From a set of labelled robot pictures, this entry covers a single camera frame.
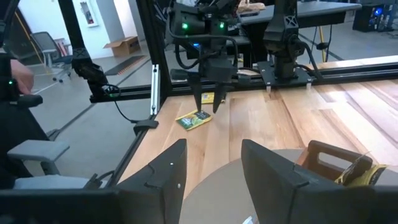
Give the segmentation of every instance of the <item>yellow object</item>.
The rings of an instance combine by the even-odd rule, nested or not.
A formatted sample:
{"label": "yellow object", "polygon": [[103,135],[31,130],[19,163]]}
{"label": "yellow object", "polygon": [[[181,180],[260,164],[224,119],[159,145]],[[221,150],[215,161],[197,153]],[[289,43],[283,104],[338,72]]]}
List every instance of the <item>yellow object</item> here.
{"label": "yellow object", "polygon": [[201,103],[202,104],[209,104],[214,102],[214,93],[202,93],[201,94]]}
{"label": "yellow object", "polygon": [[386,169],[386,165],[375,165],[366,171],[361,177],[354,179],[348,187],[357,187],[362,185],[374,185],[381,173]]}
{"label": "yellow object", "polygon": [[[320,36],[320,38],[321,38],[321,43],[323,43],[323,31],[322,31],[322,27],[319,27],[319,36]],[[325,50],[322,50],[322,62],[326,62]]]}
{"label": "yellow object", "polygon": [[344,186],[345,186],[345,185],[346,185],[345,183],[346,183],[347,177],[349,177],[349,176],[353,173],[355,166],[358,165],[358,163],[359,163],[359,161],[361,160],[361,158],[364,157],[365,155],[366,155],[366,154],[363,154],[362,156],[359,156],[351,165],[349,165],[349,167],[347,167],[347,169],[345,169],[345,170],[341,173],[341,175],[335,180],[335,182],[336,182],[337,184],[340,184],[340,185],[344,185]]}
{"label": "yellow object", "polygon": [[180,124],[185,130],[189,131],[204,123],[211,121],[212,117],[210,114],[204,111],[192,111],[184,116],[176,119],[177,123]]}

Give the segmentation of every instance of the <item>metal bracket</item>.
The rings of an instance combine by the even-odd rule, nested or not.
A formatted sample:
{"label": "metal bracket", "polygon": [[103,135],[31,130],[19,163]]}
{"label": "metal bracket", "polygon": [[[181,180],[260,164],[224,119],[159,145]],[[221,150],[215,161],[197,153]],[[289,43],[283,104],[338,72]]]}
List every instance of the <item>metal bracket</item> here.
{"label": "metal bracket", "polygon": [[152,65],[152,85],[150,87],[150,115],[156,115],[160,107],[160,71],[159,65]]}
{"label": "metal bracket", "polygon": [[306,84],[306,87],[307,87],[307,90],[310,90],[311,89],[311,85],[312,85],[312,78],[309,78],[309,79],[307,79],[307,84]]}

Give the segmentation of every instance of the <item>chair armrest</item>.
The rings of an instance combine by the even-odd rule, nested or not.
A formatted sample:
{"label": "chair armrest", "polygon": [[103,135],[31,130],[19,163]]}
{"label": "chair armrest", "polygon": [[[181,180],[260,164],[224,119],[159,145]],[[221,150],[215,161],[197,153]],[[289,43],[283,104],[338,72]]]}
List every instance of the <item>chair armrest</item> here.
{"label": "chair armrest", "polygon": [[[335,162],[322,161],[319,158],[320,153],[325,153],[350,163],[353,163],[356,159],[362,156],[359,153],[325,144],[323,142],[310,141],[308,148],[304,150],[297,160],[297,164],[330,180],[336,180],[344,169],[337,164],[340,162],[339,160],[336,160]],[[372,167],[372,163],[373,160],[368,156],[360,158],[353,173],[349,176],[349,179],[346,180],[346,183],[350,183],[353,179],[364,174]]]}
{"label": "chair armrest", "polygon": [[61,141],[26,140],[7,155],[14,159],[54,162],[68,149],[69,145]]}

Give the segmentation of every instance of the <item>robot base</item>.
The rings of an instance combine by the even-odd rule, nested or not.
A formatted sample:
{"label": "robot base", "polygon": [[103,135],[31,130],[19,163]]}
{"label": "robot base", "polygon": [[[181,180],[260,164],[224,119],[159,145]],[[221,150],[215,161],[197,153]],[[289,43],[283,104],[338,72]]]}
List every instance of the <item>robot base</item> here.
{"label": "robot base", "polygon": [[311,87],[313,81],[312,77],[302,68],[295,69],[295,77],[289,80],[278,79],[274,73],[274,67],[270,62],[258,62],[258,69],[262,80],[266,84],[267,91],[271,91],[271,87],[293,87],[293,86],[307,86]]}

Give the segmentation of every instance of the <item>cardboard box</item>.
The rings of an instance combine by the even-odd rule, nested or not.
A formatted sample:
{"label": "cardboard box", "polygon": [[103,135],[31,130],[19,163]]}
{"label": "cardboard box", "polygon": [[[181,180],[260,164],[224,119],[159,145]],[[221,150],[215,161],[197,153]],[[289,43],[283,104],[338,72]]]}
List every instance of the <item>cardboard box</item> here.
{"label": "cardboard box", "polygon": [[104,48],[112,48],[115,57],[128,56],[140,49],[138,37],[126,37],[122,40],[108,43]]}

